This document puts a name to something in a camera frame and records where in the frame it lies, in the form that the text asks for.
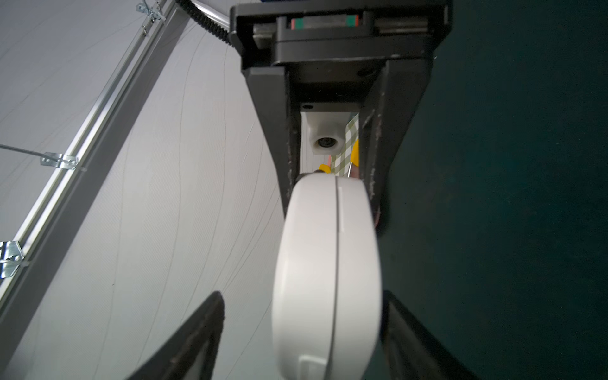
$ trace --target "wire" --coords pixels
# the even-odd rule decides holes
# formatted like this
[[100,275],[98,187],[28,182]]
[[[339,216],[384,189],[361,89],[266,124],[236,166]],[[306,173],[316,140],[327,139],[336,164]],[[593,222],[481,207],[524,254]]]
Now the wire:
[[175,0],[175,3],[179,5],[188,16],[191,17],[197,24],[203,27],[206,31],[219,38],[221,41],[230,44],[228,40],[228,31],[221,26],[217,25],[212,19],[207,17],[199,8],[197,8],[190,0]]
[[46,159],[51,160],[51,161],[68,162],[67,160],[64,160],[64,159],[61,159],[61,158],[56,158],[56,157],[51,157],[51,156],[48,156],[48,155],[46,155],[44,153],[34,152],[33,150],[27,150],[27,149],[21,149],[21,148],[11,147],[10,145],[0,144],[0,149],[12,150],[13,152],[19,152],[19,153],[25,153],[25,154],[31,154],[32,156],[38,156],[38,157],[46,158]]

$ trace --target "metal clip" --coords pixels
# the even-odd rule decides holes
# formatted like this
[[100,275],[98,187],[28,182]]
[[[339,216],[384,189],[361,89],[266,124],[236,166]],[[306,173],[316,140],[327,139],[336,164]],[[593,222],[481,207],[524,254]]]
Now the metal clip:
[[153,20],[163,20],[163,21],[165,21],[167,19],[165,16],[162,15],[161,8],[160,8],[158,2],[156,2],[156,8],[154,8],[154,7],[150,8],[148,6],[148,4],[144,0],[143,2],[140,2],[135,7],[135,9],[138,12],[145,13],[146,15],[148,15],[149,17],[151,17]]
[[29,263],[24,262],[23,251],[18,241],[2,241],[2,274],[0,278],[13,277],[20,266],[27,266]]
[[74,170],[78,165],[78,157],[68,156],[63,153],[46,152],[40,157],[40,165],[52,166],[59,169]]

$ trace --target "black cable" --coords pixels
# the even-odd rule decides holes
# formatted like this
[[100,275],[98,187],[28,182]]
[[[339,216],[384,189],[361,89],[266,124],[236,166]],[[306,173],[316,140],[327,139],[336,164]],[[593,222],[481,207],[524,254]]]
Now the black cable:
[[203,29],[216,36],[221,41],[224,41],[228,45],[232,45],[230,44],[230,41],[228,41],[228,31],[207,17],[207,15],[201,12],[201,10],[192,4],[190,0],[175,0],[175,3],[179,5],[186,13],[188,13],[188,16],[196,21],[197,24],[202,26]]

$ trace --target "dark green wall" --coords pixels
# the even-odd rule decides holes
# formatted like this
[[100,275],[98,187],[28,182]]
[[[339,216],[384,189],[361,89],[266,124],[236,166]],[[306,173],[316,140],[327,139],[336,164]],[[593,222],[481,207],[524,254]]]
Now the dark green wall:
[[385,287],[481,378],[606,379],[606,1],[454,2],[389,176]]

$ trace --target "white plastic part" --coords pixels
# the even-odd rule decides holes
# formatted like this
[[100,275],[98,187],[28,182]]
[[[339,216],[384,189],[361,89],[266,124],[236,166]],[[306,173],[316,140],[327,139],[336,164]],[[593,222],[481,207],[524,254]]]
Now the white plastic part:
[[[348,112],[306,112],[308,142],[313,154],[338,154],[344,147]],[[319,139],[329,137],[336,141],[332,147],[321,147]]]
[[313,173],[285,218],[272,299],[272,335],[286,380],[361,378],[381,318],[378,248],[358,179]]

